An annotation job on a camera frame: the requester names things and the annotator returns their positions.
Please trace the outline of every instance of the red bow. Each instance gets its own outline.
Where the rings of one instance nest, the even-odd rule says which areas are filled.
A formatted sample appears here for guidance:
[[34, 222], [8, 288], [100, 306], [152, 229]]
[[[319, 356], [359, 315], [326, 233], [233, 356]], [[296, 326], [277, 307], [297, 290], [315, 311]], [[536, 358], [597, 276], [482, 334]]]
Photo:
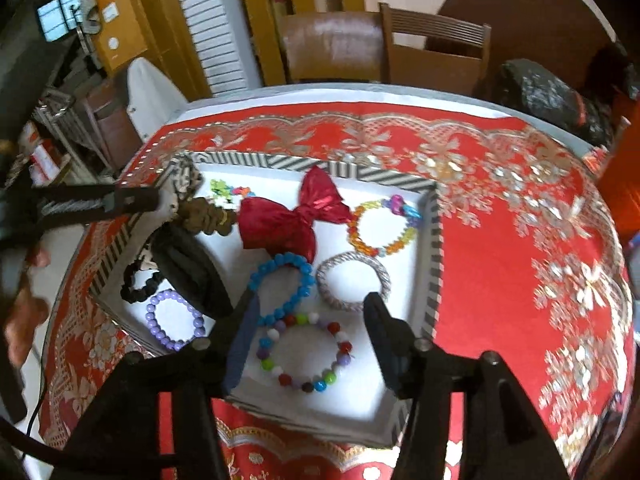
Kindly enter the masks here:
[[346, 224], [351, 211], [329, 175], [312, 167], [300, 187], [300, 204], [290, 211], [266, 198], [247, 197], [240, 203], [238, 228], [245, 249], [265, 248], [271, 256], [290, 251], [309, 263], [316, 257], [315, 220]]

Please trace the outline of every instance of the white sticker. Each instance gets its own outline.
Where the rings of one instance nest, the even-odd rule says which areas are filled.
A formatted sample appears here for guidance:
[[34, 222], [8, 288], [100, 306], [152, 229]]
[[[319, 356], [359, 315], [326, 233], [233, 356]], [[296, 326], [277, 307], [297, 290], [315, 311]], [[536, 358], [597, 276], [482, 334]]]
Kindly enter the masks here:
[[104, 18], [105, 23], [113, 21], [119, 15], [120, 13], [118, 12], [118, 6], [116, 5], [116, 2], [111, 2], [102, 10], [102, 17]]

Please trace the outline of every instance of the beaded bracelet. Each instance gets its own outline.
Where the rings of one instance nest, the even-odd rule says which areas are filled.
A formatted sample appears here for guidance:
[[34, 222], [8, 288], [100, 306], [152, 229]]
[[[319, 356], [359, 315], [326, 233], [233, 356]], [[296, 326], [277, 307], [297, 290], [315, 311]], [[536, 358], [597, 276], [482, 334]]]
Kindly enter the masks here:
[[[402, 234], [390, 244], [384, 247], [371, 247], [362, 241], [358, 232], [358, 222], [362, 214], [369, 209], [379, 209], [385, 207], [391, 210], [394, 215], [404, 216], [406, 218], [406, 227]], [[417, 234], [420, 225], [420, 213], [413, 207], [404, 203], [404, 199], [400, 195], [393, 195], [391, 199], [371, 200], [360, 204], [353, 212], [353, 219], [348, 223], [349, 243], [359, 253], [367, 256], [387, 256], [388, 254], [397, 253], [405, 245], [411, 242]]]
[[124, 269], [124, 284], [120, 289], [120, 297], [127, 303], [138, 303], [145, 301], [149, 296], [156, 293], [160, 283], [164, 281], [164, 276], [159, 270], [154, 272], [150, 278], [146, 279], [145, 285], [141, 288], [133, 288], [133, 277], [140, 270], [142, 258], [138, 258], [135, 262], [129, 264]]
[[212, 180], [210, 183], [214, 202], [219, 207], [238, 208], [239, 202], [248, 196], [255, 196], [250, 187], [232, 187], [224, 180]]
[[251, 275], [251, 281], [249, 282], [249, 288], [254, 292], [258, 290], [262, 280], [267, 274], [271, 274], [274, 270], [285, 265], [293, 265], [300, 270], [302, 274], [300, 276], [300, 286], [298, 290], [292, 294], [289, 301], [282, 304], [280, 308], [273, 311], [272, 314], [262, 316], [258, 320], [258, 326], [271, 326], [276, 321], [284, 318], [287, 314], [291, 314], [295, 311], [296, 307], [300, 303], [302, 298], [308, 298], [311, 296], [311, 290], [309, 287], [316, 283], [315, 278], [311, 275], [313, 267], [307, 263], [304, 256], [294, 253], [276, 254], [273, 260], [269, 260], [267, 263], [258, 267], [258, 272], [254, 272]]
[[[162, 300], [175, 300], [178, 303], [187, 306], [188, 311], [193, 315], [193, 326], [195, 327], [195, 329], [193, 330], [193, 337], [191, 339], [189, 339], [188, 341], [183, 341], [182, 339], [174, 341], [173, 339], [169, 338], [169, 336], [167, 336], [164, 330], [162, 330], [162, 327], [156, 319], [156, 307]], [[187, 303], [186, 300], [172, 288], [163, 290], [162, 292], [158, 292], [155, 296], [151, 297], [151, 299], [149, 300], [149, 304], [146, 306], [145, 319], [146, 325], [148, 326], [151, 333], [156, 336], [156, 339], [158, 339], [160, 344], [165, 346], [168, 350], [175, 350], [177, 352], [195, 338], [204, 337], [206, 335], [206, 332], [204, 330], [204, 318], [202, 317], [202, 314], [195, 308], [193, 308], [189, 303]]]
[[[304, 325], [306, 323], [316, 325], [318, 328], [327, 329], [335, 338], [336, 344], [338, 345], [338, 353], [335, 356], [335, 361], [331, 365], [331, 369], [324, 370], [321, 376], [315, 376], [311, 380], [300, 380], [284, 373], [282, 367], [278, 366], [271, 358], [271, 350], [287, 328]], [[284, 319], [278, 320], [273, 325], [273, 328], [267, 330], [267, 337], [261, 338], [259, 344], [260, 347], [255, 355], [260, 359], [262, 369], [271, 372], [271, 375], [277, 378], [280, 386], [291, 386], [294, 390], [302, 390], [306, 394], [310, 394], [313, 391], [324, 392], [327, 386], [334, 384], [337, 378], [344, 373], [345, 367], [351, 363], [350, 352], [353, 349], [353, 345], [349, 342], [347, 334], [340, 330], [340, 324], [335, 321], [322, 321], [317, 312], [296, 314], [295, 316], [288, 314]]]
[[336, 254], [331, 258], [325, 260], [318, 266], [316, 270], [316, 282], [318, 283], [318, 293], [320, 297], [331, 308], [336, 310], [349, 310], [351, 312], [362, 312], [363, 306], [361, 301], [342, 301], [338, 300], [329, 289], [329, 285], [326, 281], [326, 274], [330, 269], [335, 266], [343, 264], [344, 262], [361, 262], [373, 268], [376, 272], [376, 276], [380, 280], [382, 290], [380, 290], [380, 296], [383, 300], [387, 301], [389, 294], [391, 293], [391, 278], [389, 273], [386, 272], [385, 266], [382, 265], [377, 259], [367, 256], [366, 254], [356, 253], [354, 251], [342, 254]]

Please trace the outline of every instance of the round table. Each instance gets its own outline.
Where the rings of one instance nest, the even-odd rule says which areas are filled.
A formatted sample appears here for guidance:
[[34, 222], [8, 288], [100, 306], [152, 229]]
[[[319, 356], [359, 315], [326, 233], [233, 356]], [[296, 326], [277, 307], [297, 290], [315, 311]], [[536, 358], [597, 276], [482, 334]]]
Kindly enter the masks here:
[[[500, 352], [572, 470], [612, 396], [621, 394], [620, 406], [630, 398], [634, 365], [622, 251], [579, 158], [589, 148], [543, 121], [462, 96], [298, 85], [191, 104], [120, 181], [150, 184], [179, 150], [287, 153], [433, 178], [444, 231], [435, 342], [469, 357]], [[123, 221], [87, 228], [54, 306], [40, 416], [51, 446], [64, 445], [122, 355], [140, 348], [88, 294]], [[376, 480], [398, 457], [397, 447], [320, 442], [213, 402], [234, 479]], [[461, 439], [455, 399], [445, 478], [457, 477]]]

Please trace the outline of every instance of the blue beaded bracelet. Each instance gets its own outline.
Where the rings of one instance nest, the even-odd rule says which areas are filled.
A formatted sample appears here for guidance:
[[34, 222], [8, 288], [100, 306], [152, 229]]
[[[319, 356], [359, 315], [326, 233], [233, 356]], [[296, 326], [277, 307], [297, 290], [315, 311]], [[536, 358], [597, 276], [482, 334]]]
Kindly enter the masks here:
[[316, 284], [316, 279], [311, 275], [313, 267], [307, 263], [304, 256], [299, 256], [294, 253], [276, 254], [273, 260], [268, 261], [258, 267], [258, 272], [254, 272], [251, 275], [251, 281], [249, 281], [249, 289], [254, 292], [258, 290], [262, 280], [267, 274], [271, 274], [274, 270], [285, 265], [292, 265], [300, 270], [300, 286], [298, 290], [292, 294], [289, 301], [282, 304], [280, 308], [273, 311], [273, 314], [261, 316], [258, 320], [258, 326], [272, 326], [276, 321], [281, 320], [287, 314], [291, 314], [295, 311], [296, 307], [300, 303], [302, 298], [308, 298], [311, 296], [311, 286]]

